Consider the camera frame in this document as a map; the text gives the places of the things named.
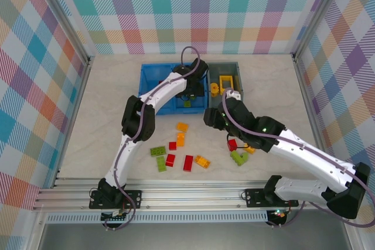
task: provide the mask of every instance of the green lego brick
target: green lego brick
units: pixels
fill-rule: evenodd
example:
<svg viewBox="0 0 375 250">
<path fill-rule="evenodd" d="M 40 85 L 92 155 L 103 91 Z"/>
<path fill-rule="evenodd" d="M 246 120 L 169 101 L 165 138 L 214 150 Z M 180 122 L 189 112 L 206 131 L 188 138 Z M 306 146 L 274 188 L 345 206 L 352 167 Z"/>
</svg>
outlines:
<svg viewBox="0 0 375 250">
<path fill-rule="evenodd" d="M 166 150 L 164 146 L 158 146 L 157 148 L 150 149 L 151 156 L 159 156 L 159 155 L 165 155 Z"/>
<path fill-rule="evenodd" d="M 245 163 L 240 154 L 235 150 L 230 153 L 230 157 L 232 157 L 232 159 L 237 163 L 238 166 L 241 166 Z"/>
<path fill-rule="evenodd" d="M 244 152 L 241 154 L 241 158 L 246 162 L 248 161 L 248 153 L 247 152 Z"/>
<path fill-rule="evenodd" d="M 166 171 L 165 158 L 164 158 L 164 156 L 158 156 L 158 157 L 156 158 L 156 163 L 158 164 L 158 170 L 159 170 L 159 172 L 164 172 L 164 171 Z"/>
</svg>

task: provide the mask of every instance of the colorful plaid backdrop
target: colorful plaid backdrop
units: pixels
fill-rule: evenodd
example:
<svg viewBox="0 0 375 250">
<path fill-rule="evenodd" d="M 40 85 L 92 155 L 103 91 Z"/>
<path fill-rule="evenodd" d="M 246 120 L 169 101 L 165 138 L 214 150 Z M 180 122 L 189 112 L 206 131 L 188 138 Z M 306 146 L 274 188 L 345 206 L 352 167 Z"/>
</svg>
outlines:
<svg viewBox="0 0 375 250">
<path fill-rule="evenodd" d="M 102 54 L 178 53 L 191 44 L 202 53 L 290 53 L 301 16 L 306 26 L 316 8 L 308 0 L 73 1 Z"/>
<path fill-rule="evenodd" d="M 52 176 L 83 62 L 45 0 L 0 0 L 0 249 L 19 249 Z"/>
<path fill-rule="evenodd" d="M 368 164 L 375 192 L 375 0 L 334 0 L 299 63 L 328 151 Z"/>
</svg>

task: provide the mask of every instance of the plastic toy brick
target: plastic toy brick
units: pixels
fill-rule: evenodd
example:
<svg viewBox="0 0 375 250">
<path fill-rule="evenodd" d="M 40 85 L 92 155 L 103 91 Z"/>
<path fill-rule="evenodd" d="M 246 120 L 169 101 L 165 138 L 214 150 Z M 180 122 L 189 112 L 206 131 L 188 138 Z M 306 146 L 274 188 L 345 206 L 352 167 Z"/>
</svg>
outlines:
<svg viewBox="0 0 375 250">
<path fill-rule="evenodd" d="M 229 148 L 229 151 L 231 152 L 237 149 L 237 142 L 235 139 L 228 141 L 228 148 Z"/>
<path fill-rule="evenodd" d="M 217 83 L 211 83 L 211 97 L 216 97 L 219 93 L 219 86 Z"/>
<path fill-rule="evenodd" d="M 151 156 L 159 156 L 159 155 L 165 155 L 166 150 L 164 146 L 158 146 L 157 148 L 150 149 Z"/>
<path fill-rule="evenodd" d="M 219 76 L 220 81 L 220 95 L 223 95 L 225 88 L 223 87 L 223 81 L 230 82 L 230 88 L 233 89 L 233 77 L 232 76 Z"/>
<path fill-rule="evenodd" d="M 232 157 L 232 159 L 237 163 L 238 166 L 241 166 L 245 163 L 240 154 L 235 150 L 230 153 L 230 157 Z"/>
<path fill-rule="evenodd" d="M 158 157 L 156 158 L 156 163 L 158 164 L 158 170 L 159 170 L 159 172 L 164 172 L 164 171 L 166 171 L 165 158 L 164 158 L 164 156 L 158 156 Z"/>
<path fill-rule="evenodd" d="M 185 145 L 185 133 L 177 133 L 177 146 Z"/>
<path fill-rule="evenodd" d="M 176 142 L 169 142 L 169 150 L 176 150 L 177 143 Z"/>
<path fill-rule="evenodd" d="M 205 169 L 207 169 L 211 164 L 211 161 L 205 159 L 204 157 L 201 157 L 200 155 L 197 155 L 194 161 L 195 163 L 197 163 L 198 165 L 200 165 L 201 167 Z"/>
<path fill-rule="evenodd" d="M 188 129 L 189 129 L 188 124 L 185 124 L 185 123 L 182 123 L 182 122 L 177 123 L 177 130 L 186 133 L 188 131 Z"/>
<path fill-rule="evenodd" d="M 247 152 L 241 153 L 241 157 L 242 157 L 242 159 L 243 159 L 245 162 L 248 161 L 248 153 L 247 153 Z"/>
<path fill-rule="evenodd" d="M 193 156 L 187 155 L 185 156 L 185 162 L 183 164 L 183 170 L 186 172 L 191 172 L 192 171 L 192 166 L 193 166 Z"/>
<path fill-rule="evenodd" d="M 249 146 L 248 148 L 244 148 L 244 151 L 250 153 L 250 154 L 254 154 L 254 152 L 256 151 L 256 149 L 252 148 L 251 146 Z"/>
<path fill-rule="evenodd" d="M 165 165 L 169 167 L 173 167 L 173 164 L 175 163 L 175 158 L 176 158 L 175 155 L 168 155 L 166 157 Z"/>
</svg>

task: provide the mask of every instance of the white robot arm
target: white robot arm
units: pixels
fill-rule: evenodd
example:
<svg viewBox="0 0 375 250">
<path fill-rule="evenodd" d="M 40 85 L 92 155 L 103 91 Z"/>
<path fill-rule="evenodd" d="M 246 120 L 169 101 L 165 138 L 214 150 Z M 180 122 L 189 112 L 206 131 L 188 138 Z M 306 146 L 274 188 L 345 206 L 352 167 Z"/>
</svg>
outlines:
<svg viewBox="0 0 375 250">
<path fill-rule="evenodd" d="M 171 81 L 179 76 L 181 76 L 180 73 L 172 72 L 165 81 Z M 184 92 L 188 86 L 188 78 L 176 80 L 161 88 L 146 102 L 146 107 L 148 107 L 149 112 L 145 115 L 142 127 L 142 136 L 144 138 L 142 139 L 142 137 L 140 137 L 139 139 L 131 141 L 119 156 L 117 177 L 121 187 L 126 184 L 128 172 L 132 165 L 132 161 L 137 154 L 138 148 L 142 145 L 143 141 L 147 140 L 152 135 L 155 129 L 155 114 L 171 98 Z M 135 130 L 138 129 L 137 124 L 139 124 L 138 112 L 140 105 L 137 105 L 137 103 L 143 103 L 146 98 L 149 97 L 149 93 L 146 93 L 139 98 L 132 96 L 128 100 L 122 120 L 123 135 L 118 153 L 120 153 L 125 141 L 133 136 Z M 207 126 L 219 130 L 225 129 L 231 136 L 238 137 L 251 147 L 262 149 L 265 152 L 271 152 L 275 155 L 280 155 L 298 164 L 300 167 L 303 167 L 316 176 L 317 180 L 295 180 L 279 175 L 271 176 L 264 188 L 265 198 L 270 203 L 272 201 L 289 200 L 311 201 L 318 204 L 326 204 L 329 209 L 342 217 L 350 219 L 356 218 L 364 196 L 364 189 L 358 185 L 355 180 L 353 180 L 348 174 L 343 173 L 342 170 L 323 160 L 321 157 L 304 149 L 309 147 L 318 150 L 296 136 L 280 122 L 270 117 L 255 118 L 242 103 L 239 93 L 233 91 L 232 93 L 228 93 L 226 98 L 226 104 L 231 116 L 242 126 L 257 132 L 267 132 L 272 135 L 292 139 L 303 144 L 300 148 L 286 141 L 273 138 L 260 138 L 244 133 L 233 126 L 233 124 L 226 118 L 221 104 L 218 109 L 208 108 L 205 110 L 204 122 Z M 136 120 L 133 126 L 129 124 L 131 121 L 130 119 L 138 120 Z M 354 166 L 352 163 L 339 160 L 325 152 L 319 152 L 337 162 L 367 184 L 370 174 L 370 168 L 367 165 L 359 163 Z M 117 189 L 114 180 L 114 167 L 115 161 L 112 164 L 110 171 L 106 174 L 105 179 L 102 179 L 101 181 L 102 184 L 104 183 L 106 185 L 106 189 L 108 190 Z"/>
</svg>

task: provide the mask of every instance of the blue container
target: blue container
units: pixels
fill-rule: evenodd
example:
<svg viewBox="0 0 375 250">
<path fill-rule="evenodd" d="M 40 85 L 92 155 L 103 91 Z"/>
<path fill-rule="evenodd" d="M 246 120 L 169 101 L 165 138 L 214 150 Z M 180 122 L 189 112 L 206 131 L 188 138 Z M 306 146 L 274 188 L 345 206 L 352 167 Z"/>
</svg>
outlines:
<svg viewBox="0 0 375 250">
<path fill-rule="evenodd" d="M 139 81 L 139 92 L 138 95 L 143 95 L 157 85 L 160 81 L 163 81 L 172 72 L 172 70 L 180 63 L 168 63 L 168 64 L 143 64 L 141 68 L 141 79 Z M 204 85 L 204 97 L 195 97 L 194 100 L 190 99 L 191 107 L 185 108 L 183 106 L 184 101 L 180 98 L 172 98 L 167 102 L 159 111 L 158 115 L 166 114 L 202 114 L 208 107 L 208 89 L 207 89 L 207 77 L 203 80 Z"/>
</svg>

